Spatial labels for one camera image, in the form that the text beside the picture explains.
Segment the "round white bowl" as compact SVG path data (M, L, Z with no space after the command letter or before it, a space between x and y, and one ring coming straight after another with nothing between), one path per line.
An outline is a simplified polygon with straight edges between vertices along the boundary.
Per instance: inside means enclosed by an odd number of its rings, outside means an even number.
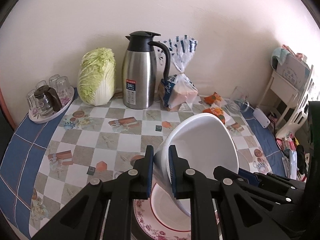
M257 172L257 169L253 167L252 163L249 163L248 160L245 158L245 156L237 151L238 155L238 161L239 161L239 167L243 170L249 171L249 172Z

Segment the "white square bowl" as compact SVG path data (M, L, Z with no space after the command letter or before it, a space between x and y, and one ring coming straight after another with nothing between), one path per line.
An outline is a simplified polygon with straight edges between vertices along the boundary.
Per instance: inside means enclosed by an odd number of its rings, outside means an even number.
M168 156L170 145L176 146L178 156L186 159L190 168L211 179L217 166L238 173L238 155L225 125L209 113L187 118L160 144L154 154L153 175L173 203L189 217L190 205L186 200L175 200L172 193Z

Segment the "pink floral plate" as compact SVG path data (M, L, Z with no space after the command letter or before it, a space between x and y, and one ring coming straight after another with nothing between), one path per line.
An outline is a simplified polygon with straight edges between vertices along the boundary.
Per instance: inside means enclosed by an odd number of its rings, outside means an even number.
M190 231L174 231L162 225L153 215L150 200L134 200L133 209L138 227L151 239L191 239Z

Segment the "white power adapter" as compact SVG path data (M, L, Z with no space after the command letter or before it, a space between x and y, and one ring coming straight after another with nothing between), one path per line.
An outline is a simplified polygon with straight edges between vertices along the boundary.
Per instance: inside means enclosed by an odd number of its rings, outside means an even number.
M271 123L269 118L264 114L264 112L258 107L253 111L254 118L259 122L262 128L267 128Z

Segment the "checkered blue tablecloth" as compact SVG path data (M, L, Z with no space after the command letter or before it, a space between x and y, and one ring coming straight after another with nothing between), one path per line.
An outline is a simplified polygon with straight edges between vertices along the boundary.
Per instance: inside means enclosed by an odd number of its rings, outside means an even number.
M107 181L133 168L147 145L157 147L185 119L208 107L197 97L190 109L167 112L155 101L145 110L129 109L117 95L91 107L78 97L61 116L35 124L25 116L1 164L1 211L21 238L30 239L92 178ZM258 172L285 176L273 132L253 109L226 122L237 151Z

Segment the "orange snack packet front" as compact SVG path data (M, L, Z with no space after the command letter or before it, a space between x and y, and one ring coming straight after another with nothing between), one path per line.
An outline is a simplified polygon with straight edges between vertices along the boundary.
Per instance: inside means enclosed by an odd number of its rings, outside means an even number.
M229 115L220 107L211 107L206 108L202 111L203 113L210 113L216 116L224 125L226 124L226 120L229 119Z

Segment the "orange snack packet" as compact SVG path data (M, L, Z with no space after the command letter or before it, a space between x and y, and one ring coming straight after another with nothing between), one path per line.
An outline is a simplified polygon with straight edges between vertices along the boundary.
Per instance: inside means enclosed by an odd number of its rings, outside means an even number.
M229 115L220 107L211 107L206 108L202 111L203 113L210 113L216 116L224 125L226 124L226 120L229 119Z
M221 98L221 96L217 94L217 92L214 92L214 94L205 97L204 101L208 105L216 104L220 107L223 103L223 98Z

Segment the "clear glass mug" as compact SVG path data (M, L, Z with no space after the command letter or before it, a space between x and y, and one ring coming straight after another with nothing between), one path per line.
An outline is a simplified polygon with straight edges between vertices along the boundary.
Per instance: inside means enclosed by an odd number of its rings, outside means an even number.
M236 86L227 102L227 109L232 113L246 112L250 108L248 92L240 86Z

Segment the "orange snack packet back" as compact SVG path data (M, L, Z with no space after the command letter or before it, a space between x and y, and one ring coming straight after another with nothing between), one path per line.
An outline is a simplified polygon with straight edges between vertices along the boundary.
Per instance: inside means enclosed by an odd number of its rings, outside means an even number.
M221 98L221 96L217 94L217 92L214 92L214 94L205 97L204 101L208 105L216 104L220 107L223 103L223 98Z

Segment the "white shelf rack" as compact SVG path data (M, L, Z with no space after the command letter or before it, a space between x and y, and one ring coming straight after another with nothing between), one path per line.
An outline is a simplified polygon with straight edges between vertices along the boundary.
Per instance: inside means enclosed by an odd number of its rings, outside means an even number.
M272 74L257 107L271 90L286 105L274 128L276 138L294 135L306 122L308 101L315 84L313 65L308 66L305 55L294 53L288 46L276 48L271 56Z

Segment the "bagged sliced bread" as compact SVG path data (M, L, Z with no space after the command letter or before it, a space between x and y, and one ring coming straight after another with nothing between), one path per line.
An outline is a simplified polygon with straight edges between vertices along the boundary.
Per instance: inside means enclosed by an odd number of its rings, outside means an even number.
M177 73L160 81L158 94L162 105L167 111L178 111L184 103L191 107L198 96L198 90L186 76L185 69L195 54L198 42L193 37L183 35L163 43L169 50L170 63Z

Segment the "dark lidded glass pitcher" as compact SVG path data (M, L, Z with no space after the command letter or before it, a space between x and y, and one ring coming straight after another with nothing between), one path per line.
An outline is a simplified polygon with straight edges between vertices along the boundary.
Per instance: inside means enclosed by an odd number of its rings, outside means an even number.
M58 112L62 108L62 103L56 90L48 85L41 86L34 93L36 107L41 116L48 115L51 111Z

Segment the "white tray with glasses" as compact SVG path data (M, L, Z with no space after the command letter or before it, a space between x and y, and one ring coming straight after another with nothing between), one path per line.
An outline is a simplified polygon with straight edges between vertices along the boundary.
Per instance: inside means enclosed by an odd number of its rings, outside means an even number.
M74 94L75 94L74 88L71 89L71 92L72 92L71 96L66 98L66 103L62 105L62 108L58 112L51 111L48 115L41 116L37 111L37 109L35 108L33 110L30 109L28 112L28 117L30 121L36 124L44 124L60 116L64 111L68 109L68 107L71 105L74 99Z

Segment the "upturned clear glass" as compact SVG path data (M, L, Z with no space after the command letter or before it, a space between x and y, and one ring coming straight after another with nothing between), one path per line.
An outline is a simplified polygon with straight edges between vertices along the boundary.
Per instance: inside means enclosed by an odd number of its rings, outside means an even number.
M67 76L61 76L56 81L57 93L60 98L68 98L70 95L70 84Z

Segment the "napa cabbage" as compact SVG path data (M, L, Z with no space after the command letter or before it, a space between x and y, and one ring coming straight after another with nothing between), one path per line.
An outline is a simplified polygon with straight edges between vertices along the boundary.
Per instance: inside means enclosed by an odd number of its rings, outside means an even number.
M96 48L83 56L77 90L88 105L101 106L111 100L116 91L116 61L111 49Z

